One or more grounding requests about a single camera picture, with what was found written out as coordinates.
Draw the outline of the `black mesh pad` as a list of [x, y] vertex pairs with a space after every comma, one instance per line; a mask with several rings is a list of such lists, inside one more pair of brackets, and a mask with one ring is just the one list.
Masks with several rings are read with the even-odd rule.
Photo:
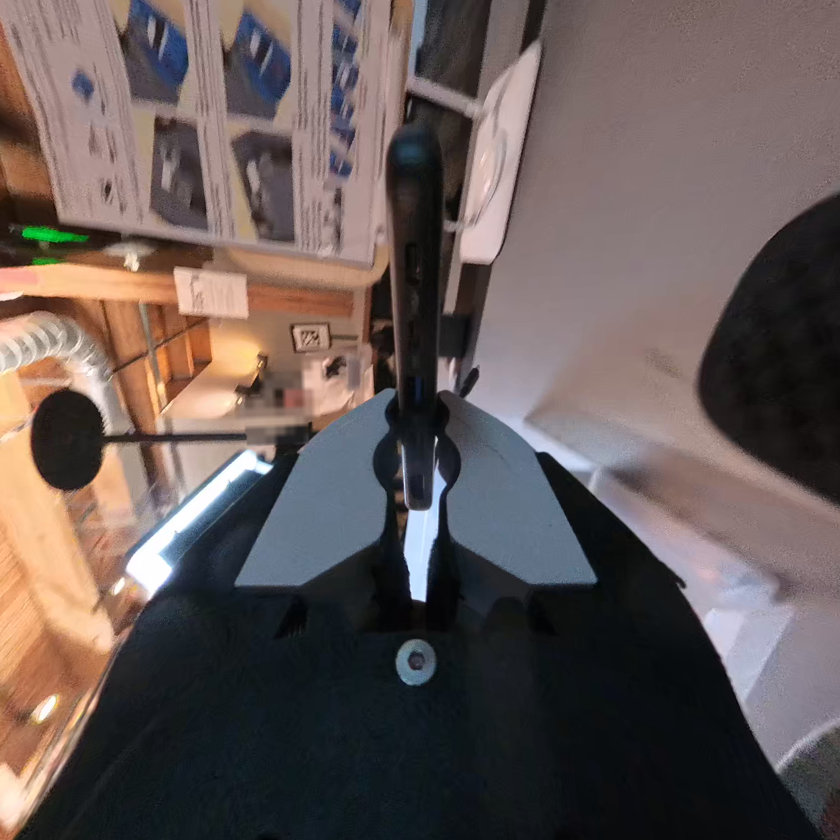
[[743, 272], [696, 389], [731, 443], [839, 502], [839, 195], [791, 220]]

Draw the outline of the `bright light panel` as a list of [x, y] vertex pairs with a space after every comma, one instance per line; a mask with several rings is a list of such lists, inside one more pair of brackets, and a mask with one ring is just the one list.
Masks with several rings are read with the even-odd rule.
[[251, 449], [229, 458], [132, 546], [123, 576], [152, 596], [205, 531], [272, 469]]

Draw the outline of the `black foam microphone on boom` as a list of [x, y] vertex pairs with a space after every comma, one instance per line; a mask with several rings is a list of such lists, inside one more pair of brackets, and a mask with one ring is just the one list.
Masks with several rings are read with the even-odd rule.
[[246, 433], [127, 432], [108, 434], [102, 414], [87, 395], [64, 388], [45, 398], [30, 426], [30, 450], [35, 467], [52, 488], [72, 492], [98, 476], [108, 446], [193, 445], [244, 443]]

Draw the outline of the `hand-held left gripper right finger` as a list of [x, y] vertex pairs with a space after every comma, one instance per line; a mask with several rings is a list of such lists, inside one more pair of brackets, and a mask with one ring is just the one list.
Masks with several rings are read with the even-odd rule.
[[509, 426], [452, 392], [438, 438], [444, 489], [427, 573], [428, 607], [522, 604], [588, 592], [597, 575], [537, 453]]

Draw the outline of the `white paper label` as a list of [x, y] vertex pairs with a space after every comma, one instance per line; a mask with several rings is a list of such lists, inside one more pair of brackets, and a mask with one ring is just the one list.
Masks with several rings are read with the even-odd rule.
[[179, 314], [207, 319], [249, 318], [246, 274], [177, 266], [173, 279]]

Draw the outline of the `white flat device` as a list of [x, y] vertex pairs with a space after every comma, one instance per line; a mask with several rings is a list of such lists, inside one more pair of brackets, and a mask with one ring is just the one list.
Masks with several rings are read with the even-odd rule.
[[542, 59], [535, 41], [493, 83], [476, 121], [458, 255], [488, 266], [507, 234]]

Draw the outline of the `silver ventilation duct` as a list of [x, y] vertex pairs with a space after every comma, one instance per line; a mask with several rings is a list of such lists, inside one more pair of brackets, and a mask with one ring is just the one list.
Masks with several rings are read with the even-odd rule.
[[116, 374], [99, 343], [75, 320], [34, 311], [1, 322], [1, 373], [16, 373], [31, 364], [54, 360], [100, 410], [109, 432], [131, 428]]

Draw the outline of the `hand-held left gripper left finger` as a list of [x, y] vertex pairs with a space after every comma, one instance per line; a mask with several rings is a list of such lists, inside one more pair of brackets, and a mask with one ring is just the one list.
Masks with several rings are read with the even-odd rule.
[[238, 573], [235, 589], [348, 607], [411, 607], [397, 533], [398, 468], [383, 390], [305, 445]]

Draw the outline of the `printed instruction sheet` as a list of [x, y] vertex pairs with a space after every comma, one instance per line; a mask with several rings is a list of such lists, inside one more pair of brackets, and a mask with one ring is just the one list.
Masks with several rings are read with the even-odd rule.
[[391, 2], [1, 12], [62, 222], [372, 263]]

